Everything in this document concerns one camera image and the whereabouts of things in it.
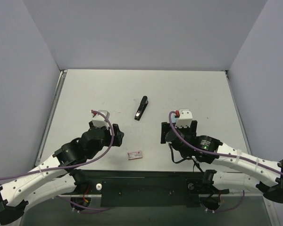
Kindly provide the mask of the black stapler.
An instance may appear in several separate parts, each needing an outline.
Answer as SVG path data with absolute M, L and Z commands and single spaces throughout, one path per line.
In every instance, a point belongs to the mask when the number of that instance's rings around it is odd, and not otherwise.
M 140 102 L 140 105 L 135 113 L 134 119 L 136 121 L 139 121 L 148 105 L 149 101 L 148 101 L 148 97 L 147 96 L 143 96 Z

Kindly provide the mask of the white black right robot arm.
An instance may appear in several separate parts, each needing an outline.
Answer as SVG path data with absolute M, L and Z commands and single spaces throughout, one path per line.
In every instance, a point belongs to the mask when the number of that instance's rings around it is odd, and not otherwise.
M 230 147 L 210 136 L 197 136 L 197 121 L 190 125 L 161 124 L 161 143 L 171 151 L 178 151 L 184 160 L 195 158 L 198 162 L 233 169 L 233 173 L 215 171 L 202 179 L 201 187 L 211 193 L 214 190 L 249 190 L 261 192 L 273 202 L 283 204 L 283 159 L 269 161 Z

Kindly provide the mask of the red white staple box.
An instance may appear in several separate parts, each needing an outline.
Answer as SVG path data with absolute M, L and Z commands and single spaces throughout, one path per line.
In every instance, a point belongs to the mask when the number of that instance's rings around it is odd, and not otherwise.
M 142 151 L 136 151 L 136 152 L 129 152 L 127 153 L 128 160 L 136 160 L 143 158 Z

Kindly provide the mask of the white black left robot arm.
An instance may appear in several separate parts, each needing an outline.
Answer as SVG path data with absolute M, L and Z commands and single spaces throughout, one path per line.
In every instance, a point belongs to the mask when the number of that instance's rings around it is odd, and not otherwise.
M 0 224 L 17 221 L 34 205 L 57 195 L 84 193 L 88 183 L 77 168 L 92 162 L 104 147 L 120 147 L 124 135 L 117 124 L 96 126 L 90 122 L 81 137 L 62 145 L 31 171 L 0 184 Z

